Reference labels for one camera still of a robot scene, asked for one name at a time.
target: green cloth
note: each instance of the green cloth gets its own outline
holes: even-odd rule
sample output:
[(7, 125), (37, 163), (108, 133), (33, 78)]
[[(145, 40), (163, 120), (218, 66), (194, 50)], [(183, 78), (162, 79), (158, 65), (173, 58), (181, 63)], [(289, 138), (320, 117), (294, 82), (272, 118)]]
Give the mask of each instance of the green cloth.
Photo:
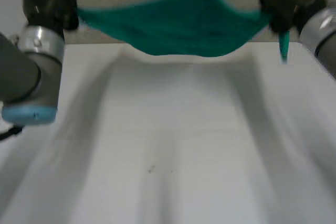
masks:
[(203, 57), (236, 50), (271, 18), (258, 10), (236, 10), (223, 0), (154, 0), (119, 8), (79, 8), (78, 15), (90, 27), (147, 54)]

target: table surface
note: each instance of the table surface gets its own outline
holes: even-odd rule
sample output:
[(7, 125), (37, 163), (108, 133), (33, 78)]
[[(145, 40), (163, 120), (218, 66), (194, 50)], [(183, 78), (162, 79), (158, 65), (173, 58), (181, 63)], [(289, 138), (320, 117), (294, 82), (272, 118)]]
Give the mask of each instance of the table surface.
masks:
[(0, 145), (0, 223), (336, 223), (335, 98), (298, 43), (68, 46), (56, 122)]

